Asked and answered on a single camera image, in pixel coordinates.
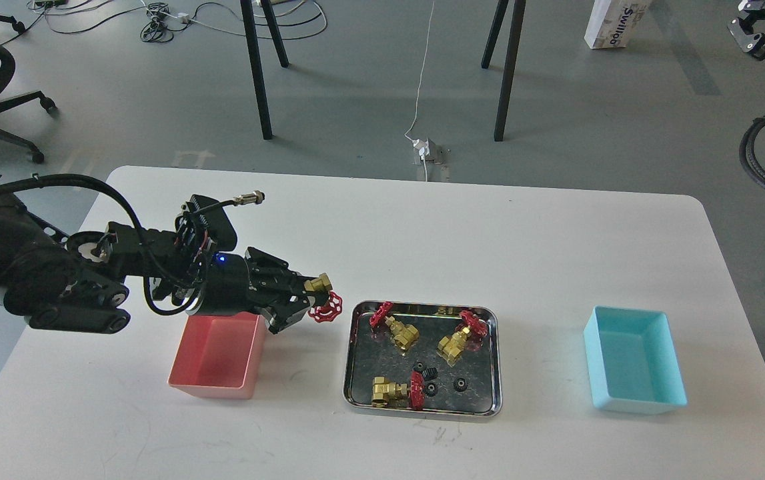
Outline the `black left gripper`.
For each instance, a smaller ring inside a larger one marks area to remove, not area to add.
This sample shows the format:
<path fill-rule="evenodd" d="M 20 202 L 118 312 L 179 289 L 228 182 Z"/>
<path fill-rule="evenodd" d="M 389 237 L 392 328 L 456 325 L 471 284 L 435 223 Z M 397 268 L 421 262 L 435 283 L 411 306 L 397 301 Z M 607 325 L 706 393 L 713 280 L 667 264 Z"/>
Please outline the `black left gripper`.
<path fill-rule="evenodd" d="M 233 316 L 266 314 L 267 330 L 278 334 L 299 322 L 313 305 L 309 295 L 327 294 L 329 277 L 303 276 L 287 261 L 263 250 L 248 247 L 245 255 L 218 253 L 212 256 L 197 301 L 197 313 Z"/>

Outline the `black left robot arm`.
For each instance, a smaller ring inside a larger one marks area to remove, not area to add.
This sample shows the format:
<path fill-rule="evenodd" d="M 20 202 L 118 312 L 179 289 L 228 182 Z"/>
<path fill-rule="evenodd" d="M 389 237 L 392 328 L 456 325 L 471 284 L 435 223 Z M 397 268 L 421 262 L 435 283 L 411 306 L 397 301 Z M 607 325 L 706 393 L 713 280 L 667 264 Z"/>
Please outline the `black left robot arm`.
<path fill-rule="evenodd" d="M 35 215 L 17 194 L 71 186 L 107 195 L 130 223 L 66 234 Z M 342 300 L 326 274 L 303 276 L 287 261 L 247 248 L 225 207 L 263 203 L 254 191 L 223 201 L 192 195 L 169 231 L 147 230 L 116 189 L 94 177 L 34 176 L 0 185 L 0 306 L 37 330 L 113 334 L 129 324 L 122 304 L 127 277 L 140 277 L 145 304 L 156 314 L 262 316 L 278 333 L 309 316 L 337 318 Z"/>

